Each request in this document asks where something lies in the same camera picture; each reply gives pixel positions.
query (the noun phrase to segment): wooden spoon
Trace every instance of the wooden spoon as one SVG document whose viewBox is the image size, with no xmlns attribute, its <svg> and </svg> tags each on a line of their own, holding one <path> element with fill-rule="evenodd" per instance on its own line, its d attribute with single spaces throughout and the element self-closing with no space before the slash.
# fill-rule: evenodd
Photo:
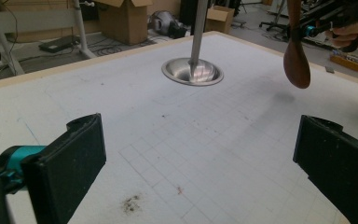
<svg viewBox="0 0 358 224">
<path fill-rule="evenodd" d="M 290 40 L 283 57 L 283 67 L 289 81 L 300 89 L 310 85 L 310 65 L 301 45 L 301 38 L 296 34 L 300 23 L 300 0 L 287 0 L 289 13 Z"/>
</svg>

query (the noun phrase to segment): equipment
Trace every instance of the equipment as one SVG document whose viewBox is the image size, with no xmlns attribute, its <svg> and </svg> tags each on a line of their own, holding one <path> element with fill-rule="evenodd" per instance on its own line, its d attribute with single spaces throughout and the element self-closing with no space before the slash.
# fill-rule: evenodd
<svg viewBox="0 0 358 224">
<path fill-rule="evenodd" d="M 310 66 L 301 39 L 358 22 L 358 0 L 320 0 L 302 16 L 301 1 L 288 0 L 287 7 L 290 40 L 283 58 L 284 71 L 293 85 L 306 89 L 310 85 Z M 357 46 L 358 38 L 342 50 L 354 51 Z"/>
<path fill-rule="evenodd" d="M 75 119 L 46 147 L 0 155 L 0 224 L 13 223 L 6 194 L 26 187 L 38 223 L 67 223 L 106 162 L 100 114 Z"/>
<path fill-rule="evenodd" d="M 358 224 L 358 140 L 325 119 L 302 116 L 294 162 L 352 224 Z"/>
<path fill-rule="evenodd" d="M 156 11 L 153 13 L 147 26 L 160 35 L 166 35 L 174 39 L 184 37 L 187 31 L 169 11 Z"/>
</svg>

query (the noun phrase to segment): metal bowl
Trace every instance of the metal bowl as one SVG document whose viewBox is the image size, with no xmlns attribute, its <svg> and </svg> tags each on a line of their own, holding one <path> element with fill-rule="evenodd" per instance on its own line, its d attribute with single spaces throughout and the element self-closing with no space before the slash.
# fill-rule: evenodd
<svg viewBox="0 0 358 224">
<path fill-rule="evenodd" d="M 171 80 L 190 86 L 210 86 L 223 79 L 223 72 L 212 63 L 199 60 L 192 66 L 189 61 L 189 58 L 167 61 L 162 65 L 162 72 Z"/>
</svg>

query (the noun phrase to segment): black object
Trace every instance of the black object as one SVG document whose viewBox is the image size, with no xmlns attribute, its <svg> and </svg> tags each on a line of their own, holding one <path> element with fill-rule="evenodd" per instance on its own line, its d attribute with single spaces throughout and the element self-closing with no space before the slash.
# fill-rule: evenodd
<svg viewBox="0 0 358 224">
<path fill-rule="evenodd" d="M 296 31 L 300 38 L 315 37 L 331 28 L 343 27 L 356 22 L 358 22 L 358 0 L 321 0 L 311 10 L 303 13 Z M 341 50 L 352 52 L 357 47 L 358 38 L 352 41 L 350 46 Z"/>
<path fill-rule="evenodd" d="M 179 22 L 193 25 L 196 20 L 198 0 L 181 0 Z"/>
<path fill-rule="evenodd" d="M 173 39 L 185 37 L 187 29 L 180 27 L 176 22 L 171 21 L 170 28 L 168 29 L 168 36 Z"/>
<path fill-rule="evenodd" d="M 302 116 L 293 161 L 352 224 L 358 224 L 358 140 L 325 119 Z"/>
<path fill-rule="evenodd" d="M 87 2 L 87 0 L 82 0 L 79 2 L 81 17 L 83 18 L 83 21 L 97 21 L 98 19 L 100 19 L 97 7 L 86 6 L 84 3 Z"/>
<path fill-rule="evenodd" d="M 67 223 L 106 162 L 101 115 L 67 124 L 68 131 L 37 153 L 19 160 L 23 147 L 0 155 L 0 224 L 11 223 L 6 194 L 27 187 L 38 223 Z"/>
<path fill-rule="evenodd" d="M 80 38 L 74 35 L 68 35 L 48 43 L 39 45 L 39 48 L 49 53 L 57 53 L 63 49 L 71 48 L 73 45 L 80 43 Z"/>
</svg>

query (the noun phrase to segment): floor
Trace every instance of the floor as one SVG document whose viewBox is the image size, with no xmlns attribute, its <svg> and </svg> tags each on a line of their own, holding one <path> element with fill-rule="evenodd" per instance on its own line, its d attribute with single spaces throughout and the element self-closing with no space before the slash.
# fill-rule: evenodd
<svg viewBox="0 0 358 224">
<path fill-rule="evenodd" d="M 259 27 L 261 21 L 274 21 L 275 16 L 269 12 L 270 6 L 262 4 L 253 4 L 246 6 L 246 12 L 241 8 L 240 14 L 235 18 L 237 21 L 246 21 L 246 23 L 239 27 L 238 23 L 234 22 L 230 35 L 238 38 L 256 43 L 269 49 L 274 49 L 279 52 L 285 52 L 287 43 L 283 41 L 284 35 L 279 28 L 272 28 L 269 32 L 266 31 L 267 26 Z M 280 17 L 279 23 L 286 24 L 288 20 L 285 17 Z M 111 54 L 122 50 L 139 48 L 144 45 L 155 44 L 169 40 L 167 36 L 160 36 L 154 32 L 150 32 L 149 39 L 135 46 L 125 46 L 117 41 L 104 37 L 100 33 L 87 35 L 89 48 L 97 56 Z M 56 54 L 46 53 L 38 49 L 40 42 L 15 44 L 13 45 L 13 52 L 21 61 L 25 73 L 59 66 L 63 64 L 73 63 L 85 58 L 78 54 L 77 49 L 66 49 Z M 321 66 L 330 66 L 338 72 L 358 77 L 358 72 L 345 68 L 336 63 L 329 61 L 330 49 L 321 48 L 318 45 L 304 43 L 304 50 L 309 59 L 309 62 L 316 63 Z M 0 78 L 12 77 L 12 73 L 7 69 L 7 66 L 0 65 Z"/>
</svg>

